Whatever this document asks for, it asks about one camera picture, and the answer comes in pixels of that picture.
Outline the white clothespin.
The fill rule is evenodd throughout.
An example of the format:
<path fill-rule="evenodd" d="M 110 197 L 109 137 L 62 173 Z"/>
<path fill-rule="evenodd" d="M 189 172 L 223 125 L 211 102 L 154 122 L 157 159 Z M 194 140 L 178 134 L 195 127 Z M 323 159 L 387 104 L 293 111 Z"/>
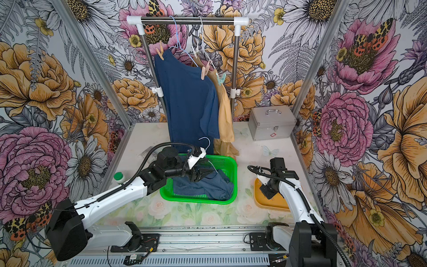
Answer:
<path fill-rule="evenodd" d="M 193 52 L 194 58 L 197 59 L 199 57 L 198 56 L 198 52 L 195 50 L 195 48 L 193 46 L 191 48 L 192 48 L 192 52 Z"/>

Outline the slate blue t-shirt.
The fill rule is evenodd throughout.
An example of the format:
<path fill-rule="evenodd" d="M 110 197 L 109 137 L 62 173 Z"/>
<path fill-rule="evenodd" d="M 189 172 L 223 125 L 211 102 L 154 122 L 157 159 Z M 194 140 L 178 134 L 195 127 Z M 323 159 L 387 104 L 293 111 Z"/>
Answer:
<path fill-rule="evenodd" d="M 199 182 L 191 182 L 188 177 L 176 177 L 172 181 L 173 192 L 183 196 L 206 195 L 209 200 L 226 201 L 234 192 L 234 184 L 222 170 L 209 173 Z"/>

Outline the green capped bottle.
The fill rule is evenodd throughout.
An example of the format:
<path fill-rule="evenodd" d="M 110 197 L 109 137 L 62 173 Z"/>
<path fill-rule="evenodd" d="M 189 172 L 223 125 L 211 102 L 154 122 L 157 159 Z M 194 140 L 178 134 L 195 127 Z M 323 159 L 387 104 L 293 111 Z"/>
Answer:
<path fill-rule="evenodd" d="M 126 181 L 126 177 L 122 172 L 116 172 L 113 176 L 113 181 L 117 184 L 123 184 Z"/>

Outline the green perforated plastic basket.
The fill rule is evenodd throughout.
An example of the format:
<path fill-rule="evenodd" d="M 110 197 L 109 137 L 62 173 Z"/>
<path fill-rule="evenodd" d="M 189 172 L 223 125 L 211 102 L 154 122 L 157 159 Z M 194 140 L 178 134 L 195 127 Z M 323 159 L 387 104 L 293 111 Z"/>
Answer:
<path fill-rule="evenodd" d="M 199 162 L 200 167 L 215 168 L 216 170 L 222 170 L 234 184 L 234 192 L 232 197 L 226 201 L 209 200 L 206 195 L 200 196 L 183 196 L 173 192 L 173 181 L 168 179 L 166 185 L 160 189 L 161 196 L 168 201 L 175 202 L 194 202 L 202 204 L 220 204 L 227 205 L 231 204 L 237 197 L 238 193 L 238 165 L 236 161 L 227 156 L 208 155 L 207 161 Z"/>

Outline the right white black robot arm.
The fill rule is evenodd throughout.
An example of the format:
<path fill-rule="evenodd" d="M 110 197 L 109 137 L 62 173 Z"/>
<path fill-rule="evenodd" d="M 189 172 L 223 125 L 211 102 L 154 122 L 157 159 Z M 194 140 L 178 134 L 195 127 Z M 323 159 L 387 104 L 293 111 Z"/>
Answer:
<path fill-rule="evenodd" d="M 248 169 L 261 182 L 260 190 L 267 199 L 281 195 L 289 207 L 294 226 L 270 223 L 266 244 L 271 250 L 283 250 L 286 267 L 335 267 L 341 249 L 338 233 L 326 222 L 306 198 L 299 177 L 288 170 L 283 158 L 270 160 L 270 167 Z"/>

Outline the silver metal case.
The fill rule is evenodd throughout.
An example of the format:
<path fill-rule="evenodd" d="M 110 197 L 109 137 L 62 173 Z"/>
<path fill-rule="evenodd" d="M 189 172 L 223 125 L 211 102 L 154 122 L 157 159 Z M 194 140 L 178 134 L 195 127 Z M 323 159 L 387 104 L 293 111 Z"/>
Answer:
<path fill-rule="evenodd" d="M 288 106 L 255 107 L 250 111 L 249 129 L 254 141 L 288 138 L 296 118 Z"/>

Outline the dark navy t-shirt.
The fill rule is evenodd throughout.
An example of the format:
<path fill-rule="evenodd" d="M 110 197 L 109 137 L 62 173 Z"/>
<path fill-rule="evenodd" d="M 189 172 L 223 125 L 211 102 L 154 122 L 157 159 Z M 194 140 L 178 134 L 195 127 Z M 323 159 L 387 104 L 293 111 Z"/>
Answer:
<path fill-rule="evenodd" d="M 155 72 L 164 94 L 170 140 L 214 152 L 219 139 L 219 99 L 213 82 L 201 80 L 199 66 L 188 66 L 170 50 L 162 61 L 155 55 Z"/>

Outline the teal clothespin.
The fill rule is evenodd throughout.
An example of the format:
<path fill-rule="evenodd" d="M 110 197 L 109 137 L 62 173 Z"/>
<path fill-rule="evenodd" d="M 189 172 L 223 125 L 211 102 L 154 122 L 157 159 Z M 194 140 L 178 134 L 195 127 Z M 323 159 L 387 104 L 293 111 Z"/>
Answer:
<path fill-rule="evenodd" d="M 222 75 L 220 75 L 219 73 L 216 73 L 216 78 L 217 78 L 218 84 L 221 86 L 224 84 L 224 82 L 226 80 L 226 74 L 223 73 Z"/>

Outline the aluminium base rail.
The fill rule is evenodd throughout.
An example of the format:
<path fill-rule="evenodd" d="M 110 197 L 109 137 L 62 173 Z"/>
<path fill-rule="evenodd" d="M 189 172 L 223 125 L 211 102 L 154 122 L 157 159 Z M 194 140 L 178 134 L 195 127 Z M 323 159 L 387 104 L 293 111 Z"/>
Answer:
<path fill-rule="evenodd" d="M 48 226 L 47 239 L 59 261 L 67 261 L 84 250 L 111 247 L 121 253 L 130 253 L 145 248 L 156 250 L 169 245 L 172 249 L 200 249 L 203 245 L 219 245 L 221 251 L 228 247 L 236 250 L 249 237 L 252 251 L 280 250 L 289 255 L 293 267 L 334 267 L 341 256 L 346 266 L 348 258 L 337 243 L 337 232 L 331 224 L 306 221 L 297 222 L 294 227 L 284 223 L 271 222 L 258 229 L 251 227 L 220 227 L 166 229 L 157 234 L 141 230 L 127 221 L 118 226 L 95 226 L 85 228 L 82 224 L 66 223 L 62 227 Z"/>

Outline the clear plastic bag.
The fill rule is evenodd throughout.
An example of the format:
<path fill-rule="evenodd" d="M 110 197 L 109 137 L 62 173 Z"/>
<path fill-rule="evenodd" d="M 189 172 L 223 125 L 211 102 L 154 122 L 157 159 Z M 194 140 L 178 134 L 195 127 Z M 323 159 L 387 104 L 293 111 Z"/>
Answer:
<path fill-rule="evenodd" d="M 151 149 L 153 148 L 153 146 L 149 146 L 147 149 L 145 149 L 143 152 L 141 152 L 138 157 L 141 158 L 142 160 L 149 154 L 149 152 L 151 151 Z M 156 159 L 157 156 L 157 152 L 156 150 L 154 152 L 152 152 L 149 155 L 148 161 L 152 162 Z"/>

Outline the tan t-shirt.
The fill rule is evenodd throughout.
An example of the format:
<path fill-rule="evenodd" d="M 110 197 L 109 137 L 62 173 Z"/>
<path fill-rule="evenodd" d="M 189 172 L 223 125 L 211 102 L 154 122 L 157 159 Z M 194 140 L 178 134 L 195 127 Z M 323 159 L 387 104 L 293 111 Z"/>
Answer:
<path fill-rule="evenodd" d="M 193 58 L 200 69 L 205 64 L 199 58 Z M 218 99 L 219 99 L 219 139 L 214 140 L 214 154 L 221 156 L 228 156 L 236 160 L 239 156 L 239 151 L 234 147 L 233 142 L 235 141 L 233 119 L 231 114 L 230 99 L 226 92 L 224 85 L 219 85 L 216 78 L 217 71 L 210 69 L 207 77 L 213 82 Z"/>

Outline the tan clothespin on navy shirt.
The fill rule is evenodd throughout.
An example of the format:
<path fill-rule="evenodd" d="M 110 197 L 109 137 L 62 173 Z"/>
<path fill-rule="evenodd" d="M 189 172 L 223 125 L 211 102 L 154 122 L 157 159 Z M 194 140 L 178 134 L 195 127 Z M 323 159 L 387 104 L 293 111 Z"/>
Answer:
<path fill-rule="evenodd" d="M 160 42 L 159 47 L 156 48 L 156 52 L 157 52 L 157 55 L 159 56 L 159 58 L 163 61 L 164 60 L 164 57 L 163 57 L 164 50 L 163 50 L 162 42 Z"/>

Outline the metal clothes rack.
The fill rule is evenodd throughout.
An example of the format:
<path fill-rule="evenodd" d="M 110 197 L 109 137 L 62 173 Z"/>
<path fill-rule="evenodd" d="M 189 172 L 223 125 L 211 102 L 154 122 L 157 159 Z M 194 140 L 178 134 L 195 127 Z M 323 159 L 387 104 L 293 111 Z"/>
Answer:
<path fill-rule="evenodd" d="M 147 24 L 161 25 L 161 24 L 199 24 L 204 25 L 226 25 L 234 26 L 234 56 L 233 56 L 233 65 L 232 65 L 232 86 L 230 89 L 230 106 L 231 111 L 234 111 L 235 98 L 240 94 L 240 90 L 237 89 L 237 70 L 238 70 L 238 58 L 239 58 L 239 42 L 241 36 L 241 28 L 243 26 L 248 26 L 250 19 L 248 17 L 144 17 L 144 16 L 127 16 L 126 21 L 129 25 L 136 26 L 140 39 L 143 44 L 143 49 L 145 50 L 149 68 L 153 75 L 153 80 L 155 83 L 155 93 L 158 94 L 160 98 L 161 105 L 163 109 L 166 109 L 166 104 L 163 99 L 163 91 L 157 79 L 155 73 L 155 66 L 151 56 L 149 44 L 145 38 L 144 26 Z"/>

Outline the yellow plastic tray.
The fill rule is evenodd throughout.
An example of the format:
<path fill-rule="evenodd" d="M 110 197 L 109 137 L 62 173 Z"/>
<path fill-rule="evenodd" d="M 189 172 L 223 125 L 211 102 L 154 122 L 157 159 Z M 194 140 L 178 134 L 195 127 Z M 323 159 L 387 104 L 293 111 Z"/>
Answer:
<path fill-rule="evenodd" d="M 259 181 L 259 179 L 255 179 L 255 181 L 254 181 L 254 199 L 255 199 L 255 204 L 259 208 L 290 212 L 289 206 L 288 206 L 286 200 L 283 198 L 282 195 L 277 193 L 274 197 L 272 197 L 271 199 L 268 199 L 261 192 L 261 189 L 260 189 L 261 185 L 262 185 L 262 183 Z"/>

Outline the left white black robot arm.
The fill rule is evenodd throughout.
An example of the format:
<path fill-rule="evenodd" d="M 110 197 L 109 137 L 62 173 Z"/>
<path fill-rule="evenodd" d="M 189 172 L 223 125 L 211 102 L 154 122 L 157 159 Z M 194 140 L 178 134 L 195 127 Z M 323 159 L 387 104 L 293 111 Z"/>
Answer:
<path fill-rule="evenodd" d="M 107 214 L 137 199 L 144 198 L 163 188 L 168 179 L 188 177 L 193 182 L 205 178 L 210 169 L 196 164 L 206 156 L 204 148 L 188 145 L 185 158 L 179 157 L 176 142 L 154 146 L 149 153 L 161 149 L 154 162 L 146 168 L 144 158 L 134 176 L 108 191 L 88 199 L 61 201 L 53 210 L 46 226 L 46 237 L 58 261 L 66 261 L 85 249 L 113 246 L 124 251 L 137 251 L 144 246 L 143 234 L 132 222 L 106 230 L 94 224 Z"/>

